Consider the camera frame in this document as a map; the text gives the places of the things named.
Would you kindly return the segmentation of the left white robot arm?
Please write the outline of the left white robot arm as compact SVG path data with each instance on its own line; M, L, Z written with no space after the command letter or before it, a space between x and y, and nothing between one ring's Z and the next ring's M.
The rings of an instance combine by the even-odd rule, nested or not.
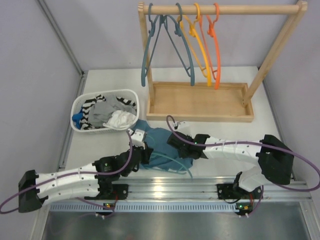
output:
M18 183L18 212L29 213L53 202L73 198L123 199L127 187L114 184L120 177L148 164L153 149L134 146L119 155L105 156L82 167L54 173L27 171Z

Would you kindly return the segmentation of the grey garment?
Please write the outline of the grey garment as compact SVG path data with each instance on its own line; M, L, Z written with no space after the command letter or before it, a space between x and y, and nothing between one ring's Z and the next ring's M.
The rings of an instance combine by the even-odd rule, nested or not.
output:
M94 104L88 113L88 123L95 128L105 128L106 123L112 116L112 113L122 110L137 116L136 103L123 97L108 96L106 100L98 101Z

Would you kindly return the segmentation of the white plastic laundry basket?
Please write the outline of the white plastic laundry basket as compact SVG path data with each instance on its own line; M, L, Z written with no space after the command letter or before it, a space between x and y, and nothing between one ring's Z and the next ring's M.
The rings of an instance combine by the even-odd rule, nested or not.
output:
M73 102L72 108L71 108L71 115L70 115L70 125L73 130L75 130L78 133L90 133L90 134L97 134L97 133L112 133L112 132L119 132L119 131L125 131L129 128L121 128L119 130L111 129L111 128L99 128L99 129L92 129L92 130L79 130L76 128L75 123L72 121L72 116L74 114L79 113L81 106L84 104L84 102L87 99L91 99L96 95L104 95L104 96L117 96L117 97L123 97L127 100L132 100L136 103L137 107L137 116L133 122L133 124L129 127L134 127L140 114L140 104L139 104L139 98L138 95L130 90L130 89L118 89L118 90L107 90L107 91L100 91L100 92L92 92L92 93L86 93L82 94L79 97L76 98L76 100Z

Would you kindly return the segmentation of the black white striped garment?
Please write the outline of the black white striped garment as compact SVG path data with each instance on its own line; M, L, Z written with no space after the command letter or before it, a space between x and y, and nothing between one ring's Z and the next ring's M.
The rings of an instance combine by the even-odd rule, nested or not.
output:
M99 94L86 99L79 113L74 114L71 119L79 130L120 130L131 126L136 116L137 105L133 100Z

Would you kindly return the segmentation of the yellow hanger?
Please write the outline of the yellow hanger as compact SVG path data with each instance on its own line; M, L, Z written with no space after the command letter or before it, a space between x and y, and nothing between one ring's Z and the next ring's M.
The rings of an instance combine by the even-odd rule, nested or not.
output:
M183 36L186 39L186 42L188 44L190 52L192 53L199 69L201 70L202 75L206 78L207 86L211 87L212 86L212 75L210 73L210 66L209 66L207 53L206 53L205 47L203 45L203 41L201 40L201 38L197 32L197 29L196 29L196 24L200 24L201 19L202 19L201 12L200 12L200 6L196 2L193 5L196 8L196 17L195 17L194 21L191 21L190 18L185 14L183 14L182 16L179 16L177 18L177 21L179 21L180 29L183 33ZM188 33L186 33L186 31L185 31L184 20L186 20L186 22L188 23ZM197 56L197 54L196 54L196 52L195 52L195 50L189 40L189 37L196 39L197 44L200 49L200 52L201 52L201 55L202 55L202 58L203 58L203 61L204 61L204 66L202 66L202 63L201 63L199 57Z

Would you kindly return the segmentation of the blue garment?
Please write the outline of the blue garment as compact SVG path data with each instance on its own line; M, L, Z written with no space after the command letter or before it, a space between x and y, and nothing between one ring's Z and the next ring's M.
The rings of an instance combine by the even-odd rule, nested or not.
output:
M74 124L76 125L76 127L78 129L80 128L80 121L81 121L82 117L83 117L82 112L76 113L71 117L71 120L74 122Z

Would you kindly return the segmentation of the aluminium mounting rail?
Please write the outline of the aluminium mounting rail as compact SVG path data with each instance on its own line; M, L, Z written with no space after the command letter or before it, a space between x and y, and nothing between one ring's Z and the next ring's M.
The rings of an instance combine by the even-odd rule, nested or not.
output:
M233 179L163 178L120 179L114 183L114 196L109 199L77 199L53 202L51 212L115 212L127 213L238 213L250 204L250 197L238 197L232 191Z

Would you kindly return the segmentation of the wooden clothes rack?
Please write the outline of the wooden clothes rack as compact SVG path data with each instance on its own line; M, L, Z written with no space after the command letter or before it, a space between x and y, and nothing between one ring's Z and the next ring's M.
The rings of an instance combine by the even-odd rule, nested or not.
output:
M193 22L197 10L192 5L154 5L139 2L138 17L143 46L141 84L148 89L146 117L163 121L171 115L190 122L243 122L254 119L252 97L267 76L308 4L299 0L285 5L200 5L200 23L196 30L209 62L211 86L202 75L179 26L178 17L187 15ZM275 38L253 79L243 73L232 76L222 67L225 30L218 30L226 16L285 15L286 21ZM188 37L199 60L204 60L197 40Z

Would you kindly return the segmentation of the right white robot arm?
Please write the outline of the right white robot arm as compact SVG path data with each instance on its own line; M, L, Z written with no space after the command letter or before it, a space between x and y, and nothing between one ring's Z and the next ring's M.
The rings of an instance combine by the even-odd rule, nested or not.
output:
M240 200L247 198L260 186L268 183L287 186L291 182L294 156L289 148L273 135L253 144L227 144L226 140L208 134L195 137L176 131L167 140L182 159L230 159L253 164L239 172L228 190L222 190L219 198Z

